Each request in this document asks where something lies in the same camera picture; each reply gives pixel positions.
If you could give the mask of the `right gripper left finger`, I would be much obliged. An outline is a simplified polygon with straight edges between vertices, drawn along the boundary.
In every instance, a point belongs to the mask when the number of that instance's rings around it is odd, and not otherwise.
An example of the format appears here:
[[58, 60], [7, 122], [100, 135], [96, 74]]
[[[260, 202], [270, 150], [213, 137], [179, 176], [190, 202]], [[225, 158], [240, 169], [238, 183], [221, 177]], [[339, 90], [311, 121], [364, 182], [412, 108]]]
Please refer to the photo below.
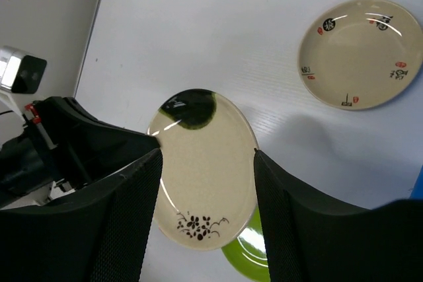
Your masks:
[[138, 281], [163, 156], [43, 205], [1, 212], [2, 281]]

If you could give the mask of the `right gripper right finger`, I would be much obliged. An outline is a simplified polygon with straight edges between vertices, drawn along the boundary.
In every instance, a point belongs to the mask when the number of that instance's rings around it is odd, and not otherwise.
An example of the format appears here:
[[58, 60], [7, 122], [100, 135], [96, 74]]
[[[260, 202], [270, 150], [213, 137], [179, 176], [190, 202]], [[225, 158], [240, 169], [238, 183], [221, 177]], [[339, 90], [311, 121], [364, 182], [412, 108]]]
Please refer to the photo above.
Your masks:
[[263, 151], [254, 176], [272, 281], [421, 281], [422, 201], [364, 209], [285, 171]]

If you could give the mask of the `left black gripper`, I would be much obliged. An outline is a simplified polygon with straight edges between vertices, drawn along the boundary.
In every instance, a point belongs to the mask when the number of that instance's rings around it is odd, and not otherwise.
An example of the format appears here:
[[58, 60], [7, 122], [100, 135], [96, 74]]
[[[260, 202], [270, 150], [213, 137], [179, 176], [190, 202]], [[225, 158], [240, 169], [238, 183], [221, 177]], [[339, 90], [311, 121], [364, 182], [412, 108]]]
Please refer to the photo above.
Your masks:
[[97, 120], [72, 97], [35, 100], [22, 109], [23, 132], [1, 146], [1, 202], [55, 182], [79, 189], [140, 159], [156, 137]]

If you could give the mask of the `beige plate with black patch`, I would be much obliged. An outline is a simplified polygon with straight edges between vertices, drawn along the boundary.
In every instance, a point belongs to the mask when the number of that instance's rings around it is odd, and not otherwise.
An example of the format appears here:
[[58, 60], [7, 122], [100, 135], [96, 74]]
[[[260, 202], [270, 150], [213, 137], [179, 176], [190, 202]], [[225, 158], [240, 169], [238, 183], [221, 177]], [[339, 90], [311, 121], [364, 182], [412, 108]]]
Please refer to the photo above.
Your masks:
[[192, 88], [166, 100], [147, 132], [163, 154], [153, 216], [162, 233], [197, 251], [232, 242], [257, 206], [258, 143], [240, 109], [216, 92]]

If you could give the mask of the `beige plate with small motifs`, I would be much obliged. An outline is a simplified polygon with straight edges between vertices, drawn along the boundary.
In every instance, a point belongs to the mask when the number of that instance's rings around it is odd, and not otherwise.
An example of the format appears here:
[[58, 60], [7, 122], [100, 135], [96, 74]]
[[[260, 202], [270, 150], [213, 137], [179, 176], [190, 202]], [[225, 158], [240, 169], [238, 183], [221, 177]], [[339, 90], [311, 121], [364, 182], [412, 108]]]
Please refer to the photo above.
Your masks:
[[305, 88], [342, 110], [378, 107], [401, 94], [422, 65], [422, 27], [388, 0], [350, 0], [305, 32], [297, 69]]

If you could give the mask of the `blue plastic bin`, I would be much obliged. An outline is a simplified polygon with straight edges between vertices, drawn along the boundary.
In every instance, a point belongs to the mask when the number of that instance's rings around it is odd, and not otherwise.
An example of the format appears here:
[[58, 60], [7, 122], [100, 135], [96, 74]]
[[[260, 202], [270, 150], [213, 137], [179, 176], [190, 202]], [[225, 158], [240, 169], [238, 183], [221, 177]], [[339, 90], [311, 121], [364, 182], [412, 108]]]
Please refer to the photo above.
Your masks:
[[411, 189], [409, 199], [423, 199], [423, 167], [417, 176], [417, 179]]

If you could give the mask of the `green plate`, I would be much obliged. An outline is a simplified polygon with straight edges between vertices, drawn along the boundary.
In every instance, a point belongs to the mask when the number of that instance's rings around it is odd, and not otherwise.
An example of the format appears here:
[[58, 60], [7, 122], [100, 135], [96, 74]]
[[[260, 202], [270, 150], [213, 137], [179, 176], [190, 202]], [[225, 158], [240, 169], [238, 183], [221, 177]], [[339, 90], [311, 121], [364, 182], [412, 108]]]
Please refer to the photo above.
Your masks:
[[270, 281], [266, 247], [258, 208], [234, 241], [221, 248], [227, 261], [252, 281]]

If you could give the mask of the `aluminium table frame rail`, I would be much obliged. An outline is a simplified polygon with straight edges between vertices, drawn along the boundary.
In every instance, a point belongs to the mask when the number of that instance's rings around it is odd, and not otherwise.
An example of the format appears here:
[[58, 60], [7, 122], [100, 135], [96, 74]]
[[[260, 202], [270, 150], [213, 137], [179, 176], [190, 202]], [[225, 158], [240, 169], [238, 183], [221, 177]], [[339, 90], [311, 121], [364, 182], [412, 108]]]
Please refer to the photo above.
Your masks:
[[79, 68], [79, 71], [78, 71], [78, 74], [77, 74], [75, 88], [73, 90], [73, 97], [76, 97], [76, 95], [77, 95], [77, 90], [78, 90], [79, 83], [80, 83], [80, 80], [81, 80], [81, 75], [82, 75], [83, 68], [84, 68], [84, 65], [85, 65], [85, 60], [87, 58], [87, 52], [88, 52], [89, 45], [90, 45], [90, 42], [91, 42], [91, 38], [92, 38], [93, 30], [94, 30], [94, 27], [95, 27], [95, 22], [96, 22], [96, 18], [97, 18], [97, 15], [98, 15], [98, 11], [99, 11], [99, 8], [100, 8], [101, 1], [102, 0], [96, 0], [96, 2], [95, 2], [95, 10], [94, 10], [93, 17], [92, 17], [92, 20], [91, 20], [89, 33], [88, 33], [88, 36], [87, 36], [87, 41], [86, 41], [86, 44], [85, 44], [85, 49], [84, 49], [84, 52], [83, 52], [80, 68]]

